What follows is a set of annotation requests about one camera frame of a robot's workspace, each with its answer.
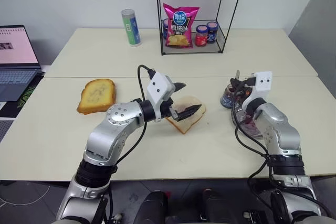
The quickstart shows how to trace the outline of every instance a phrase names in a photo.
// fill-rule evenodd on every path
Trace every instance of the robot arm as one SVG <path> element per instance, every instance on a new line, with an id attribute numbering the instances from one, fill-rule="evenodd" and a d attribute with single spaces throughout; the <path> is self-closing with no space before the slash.
<path id="1" fill-rule="evenodd" d="M 118 103 L 110 107 L 104 120 L 91 132 L 83 159 L 73 176 L 57 213 L 57 223 L 101 223 L 107 199 L 104 198 L 127 137 L 146 122 L 159 122 L 172 116 L 182 120 L 194 114 L 201 105 L 178 113 L 172 109 L 170 96 L 185 87 L 173 83 L 168 76 L 149 69 L 151 82 L 147 100 Z"/>
<path id="2" fill-rule="evenodd" d="M 271 192 L 275 221 L 286 224 L 293 220 L 302 221 L 309 216 L 321 216 L 310 177 L 304 172 L 300 135 L 281 111 L 265 101 L 271 81 L 271 72 L 254 73 L 243 83 L 231 79 L 233 87 L 244 86 L 237 101 L 253 118 L 265 140 L 269 179 L 276 188 Z"/>

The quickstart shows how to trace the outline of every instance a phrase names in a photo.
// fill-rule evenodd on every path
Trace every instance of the gray floor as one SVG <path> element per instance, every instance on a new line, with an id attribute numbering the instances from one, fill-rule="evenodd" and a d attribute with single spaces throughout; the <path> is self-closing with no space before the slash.
<path id="1" fill-rule="evenodd" d="M 320 201 L 336 213 L 336 178 L 315 179 L 313 185 Z M 0 196 L 15 203 L 26 203 L 40 197 L 48 186 L 32 182 L 14 182 L 0 186 Z M 171 206 L 188 207 L 195 204 L 198 193 L 211 188 L 224 195 L 228 207 L 234 212 L 236 221 L 244 223 L 242 211 L 247 209 L 266 210 L 270 223 L 271 213 L 249 192 L 244 179 L 197 179 L 197 180 L 147 180 L 135 182 L 114 182 L 114 214 L 123 214 L 123 224 L 132 224 L 136 212 L 147 196 L 154 190 L 166 192 Z M 46 196 L 28 206 L 4 205 L 0 208 L 0 224 L 8 223 L 52 223 L 66 189 L 52 186 Z"/>

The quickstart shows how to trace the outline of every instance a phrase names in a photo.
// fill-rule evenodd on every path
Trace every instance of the toasted bread slice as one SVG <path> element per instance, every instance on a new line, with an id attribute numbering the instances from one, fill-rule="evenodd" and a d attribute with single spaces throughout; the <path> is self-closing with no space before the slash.
<path id="1" fill-rule="evenodd" d="M 109 79 L 90 81 L 82 91 L 77 111 L 84 115 L 106 111 L 116 102 L 115 92 L 114 83 Z"/>
<path id="2" fill-rule="evenodd" d="M 182 97 L 173 104 L 173 108 L 177 112 L 182 112 L 186 108 L 198 104 L 201 104 L 202 106 L 196 111 L 195 114 L 184 120 L 177 122 L 172 117 L 166 119 L 171 124 L 173 124 L 182 134 L 185 134 L 195 123 L 198 122 L 199 119 L 201 119 L 202 115 L 205 113 L 205 105 L 199 99 L 191 95 Z"/>

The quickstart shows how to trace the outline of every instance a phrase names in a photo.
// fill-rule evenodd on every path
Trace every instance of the black wire rack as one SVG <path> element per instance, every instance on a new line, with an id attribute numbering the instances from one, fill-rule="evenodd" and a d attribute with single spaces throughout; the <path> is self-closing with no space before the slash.
<path id="1" fill-rule="evenodd" d="M 218 32 L 216 36 L 216 43 L 213 44 L 206 44 L 205 47 L 197 47 L 194 45 L 192 48 L 179 48 L 179 47 L 169 47 L 165 45 L 165 39 L 163 38 L 163 28 L 162 28 L 162 21 L 164 18 L 162 17 L 162 2 L 161 0 L 156 0 L 157 2 L 157 11 L 158 11 L 158 21 L 159 21 L 159 31 L 160 31 L 160 43 L 161 43 L 161 55 L 173 55 L 173 54 L 206 54 L 206 53 L 220 53 L 222 54 L 226 45 L 226 41 L 230 32 L 230 28 L 232 25 L 232 21 L 234 15 L 236 13 L 238 1 L 236 0 L 234 3 L 234 8 L 232 15 L 229 18 L 229 25 L 228 27 L 222 28 L 221 23 L 218 21 L 218 16 L 221 11 L 221 4 L 222 0 L 219 0 L 217 14 L 215 18 L 210 19 L 196 19 L 194 20 L 192 26 L 192 41 L 194 44 L 195 36 L 196 36 L 196 27 L 197 25 L 206 24 L 207 22 L 214 21 L 218 23 Z"/>

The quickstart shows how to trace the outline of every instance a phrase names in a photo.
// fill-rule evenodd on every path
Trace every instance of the potato chip bag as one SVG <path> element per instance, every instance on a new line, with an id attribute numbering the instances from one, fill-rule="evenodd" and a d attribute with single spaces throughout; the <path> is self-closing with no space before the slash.
<path id="1" fill-rule="evenodd" d="M 191 25 L 200 8 L 174 8 L 164 3 L 163 8 L 168 16 L 166 46 L 178 46 L 183 48 L 193 47 L 191 40 Z"/>

